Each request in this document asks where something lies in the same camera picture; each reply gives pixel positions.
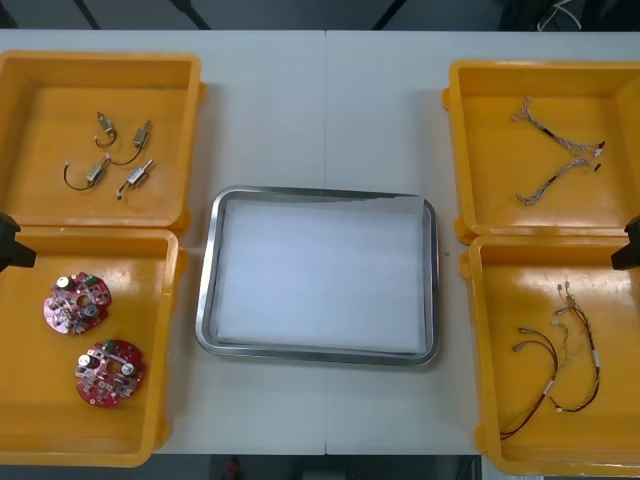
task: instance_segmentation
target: white paper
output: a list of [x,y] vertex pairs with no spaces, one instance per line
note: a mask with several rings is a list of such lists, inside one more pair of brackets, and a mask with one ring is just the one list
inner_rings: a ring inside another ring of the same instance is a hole
[[421,212],[417,198],[229,200],[218,340],[424,352]]

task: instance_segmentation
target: white table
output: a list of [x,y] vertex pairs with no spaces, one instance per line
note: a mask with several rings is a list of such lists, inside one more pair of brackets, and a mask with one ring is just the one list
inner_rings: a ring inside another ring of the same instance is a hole
[[[191,253],[173,324],[167,453],[468,454],[477,423],[464,251],[440,92],[459,58],[639,60],[636,34],[1,31],[0,49],[193,52]],[[205,353],[193,335],[209,208],[233,184],[420,194],[439,217],[441,346],[425,368]]]

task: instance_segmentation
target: capacitor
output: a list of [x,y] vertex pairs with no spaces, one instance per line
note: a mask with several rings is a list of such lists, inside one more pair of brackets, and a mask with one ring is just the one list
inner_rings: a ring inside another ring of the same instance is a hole
[[93,303],[90,303],[82,309],[82,313],[85,317],[95,318],[100,314],[100,310]]
[[131,363],[125,363],[124,365],[122,365],[122,368],[120,368],[120,372],[123,375],[130,377],[131,375],[136,373],[136,367]]
[[63,290],[72,290],[73,289],[73,282],[71,281],[71,279],[69,277],[60,277],[56,281],[56,287],[61,288]]
[[95,368],[98,365],[98,359],[85,353],[78,358],[78,365],[86,368]]
[[114,342],[113,340],[107,340],[106,342],[104,342],[104,345],[102,346],[102,349],[105,352],[113,352],[116,348],[116,342]]

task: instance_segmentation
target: electronic component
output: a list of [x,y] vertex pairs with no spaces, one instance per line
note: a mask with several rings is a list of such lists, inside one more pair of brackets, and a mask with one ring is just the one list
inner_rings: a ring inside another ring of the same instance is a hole
[[138,155],[140,155],[144,147],[147,145],[150,131],[151,131],[151,120],[147,120],[146,123],[144,124],[144,127],[139,128],[136,131],[136,134],[133,136],[133,146],[136,149],[136,153],[133,155],[133,157],[127,160],[126,162],[121,162],[121,163],[110,160],[111,163],[113,163],[114,165],[128,165],[129,163],[133,162],[136,158],[138,158]]
[[116,141],[116,138],[118,138],[118,132],[116,132],[116,129],[114,128],[113,123],[111,123],[111,120],[105,117],[102,112],[98,112],[98,123],[100,124],[102,131],[109,136],[110,140],[107,143],[100,143],[100,141],[98,140],[98,136],[95,135],[93,137],[93,141],[100,148],[108,148],[113,145],[113,143]]
[[60,277],[51,288],[53,296],[44,301],[47,324],[58,333],[81,335],[109,316],[111,293],[94,275],[80,272]]
[[66,183],[69,188],[72,188],[79,192],[83,190],[89,190],[91,187],[93,187],[95,184],[97,184],[100,181],[100,179],[102,178],[102,175],[107,169],[107,165],[109,165],[110,160],[111,160],[111,155],[106,153],[102,158],[102,160],[100,160],[100,162],[96,163],[89,169],[85,177],[87,184],[84,187],[74,187],[69,183],[69,181],[67,180],[67,171],[69,170],[69,166],[71,164],[69,162],[66,162],[64,165],[64,172],[62,175],[64,179],[64,183]]
[[145,370],[142,352],[134,345],[124,340],[107,340],[78,358],[76,390],[90,405],[115,407],[138,390]]
[[133,146],[136,148],[144,148],[149,139],[149,130],[151,130],[151,121],[147,120],[144,127],[139,128],[133,137]]
[[122,200],[122,192],[128,186],[129,188],[134,188],[140,184],[140,182],[147,176],[147,168],[151,166],[153,160],[149,160],[144,166],[136,168],[127,181],[124,182],[124,185],[120,187],[120,189],[116,192],[116,198],[118,200]]

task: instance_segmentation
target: floor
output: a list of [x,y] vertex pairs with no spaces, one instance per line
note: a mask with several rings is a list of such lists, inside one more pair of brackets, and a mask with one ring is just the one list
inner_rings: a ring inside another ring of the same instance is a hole
[[[219,480],[228,461],[217,455],[154,455],[136,469],[3,466],[0,480]],[[303,471],[349,472],[353,480],[452,480],[460,461],[455,456],[240,457],[245,480],[302,480]],[[470,468],[465,473],[465,480],[472,478]]]

